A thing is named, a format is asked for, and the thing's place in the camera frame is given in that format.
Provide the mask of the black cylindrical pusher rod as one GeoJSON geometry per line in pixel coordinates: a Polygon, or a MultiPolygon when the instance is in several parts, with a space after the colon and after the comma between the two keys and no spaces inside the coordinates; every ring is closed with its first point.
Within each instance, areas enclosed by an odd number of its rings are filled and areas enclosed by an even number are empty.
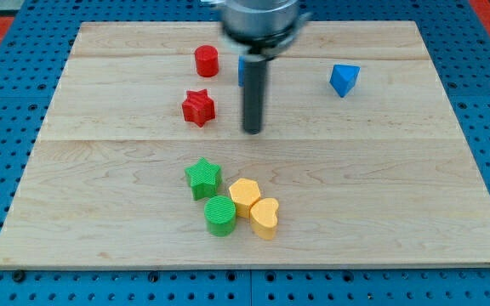
{"type": "Polygon", "coordinates": [[[243,61],[242,129],[258,134],[263,128],[268,62],[245,58],[243,61]]]}

